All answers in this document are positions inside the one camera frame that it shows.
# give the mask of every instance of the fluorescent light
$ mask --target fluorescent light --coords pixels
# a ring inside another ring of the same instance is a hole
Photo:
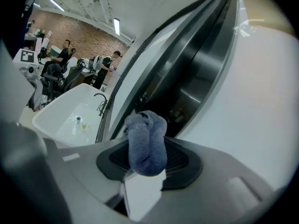
[[[64,9],[61,6],[59,6],[54,0],[50,0],[50,2],[53,3],[56,7],[58,7],[61,11],[64,12]]]
[[[41,5],[38,5],[38,4],[36,4],[36,3],[33,3],[33,5],[35,5],[35,6],[37,6],[37,7],[41,7]]]
[[[116,34],[120,35],[121,34],[121,31],[120,31],[121,21],[117,18],[114,18],[113,22],[114,22],[114,28],[115,28]]]

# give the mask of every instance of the faucet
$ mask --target faucet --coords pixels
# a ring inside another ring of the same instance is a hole
[[[104,108],[105,108],[105,106],[106,106],[106,104],[107,104],[108,101],[107,101],[106,96],[104,96],[102,93],[96,93],[96,94],[94,94],[94,96],[97,96],[97,95],[101,95],[101,96],[104,97],[104,99],[105,99],[105,101],[102,101],[102,102],[100,103],[99,107],[97,108],[97,110],[100,111],[99,116],[102,116],[102,114],[104,113],[104,112],[103,112],[103,111],[104,111]]]

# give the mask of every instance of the black shirt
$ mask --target black shirt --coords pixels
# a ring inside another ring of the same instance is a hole
[[[69,58],[69,49],[68,48],[64,48],[60,54],[58,55],[58,58],[62,58],[62,61],[59,63],[60,66],[63,66],[64,64],[66,64],[68,58]]]
[[[111,64],[111,58],[108,56],[108,57],[105,57],[102,64],[104,66],[106,66],[107,68],[110,67],[110,64]],[[104,70],[104,69],[100,69],[100,71],[98,72],[98,76],[106,76],[108,73],[107,70]]]

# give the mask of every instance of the person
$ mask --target person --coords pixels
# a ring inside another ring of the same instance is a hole
[[[69,59],[69,46],[70,46],[71,41],[70,40],[65,40],[62,47],[63,50],[60,52],[58,56],[52,56],[51,61],[46,62],[46,64],[43,67],[41,77],[43,77],[44,73],[47,72],[48,66],[51,64],[58,64],[58,66],[55,66],[57,69],[60,66],[61,68],[66,65],[66,62]]]
[[[72,48],[72,49],[71,49],[71,53],[69,54],[69,56],[68,56],[66,62],[65,62],[63,65],[61,65],[61,66],[60,66],[60,64],[58,64],[58,63],[54,63],[54,64],[49,65],[48,68],[47,68],[47,74],[48,74],[48,75],[51,75],[52,72],[54,72],[54,71],[57,71],[57,72],[59,72],[59,73],[65,73],[66,70],[67,70],[67,61],[68,61],[68,60],[72,57],[72,55],[74,55],[75,53],[76,53],[76,49],[75,49],[75,48]]]
[[[101,88],[108,71],[111,71],[110,70],[111,62],[115,61],[119,57],[121,57],[121,53],[119,51],[115,51],[111,56],[106,56],[103,59],[101,59],[102,60],[101,69],[99,70],[98,77],[93,84],[94,88],[98,90]]]
[[[32,23],[35,24],[35,22],[36,22],[35,20],[32,20],[31,22],[28,22],[28,23],[27,23],[26,33],[28,33],[30,27],[32,26]]]

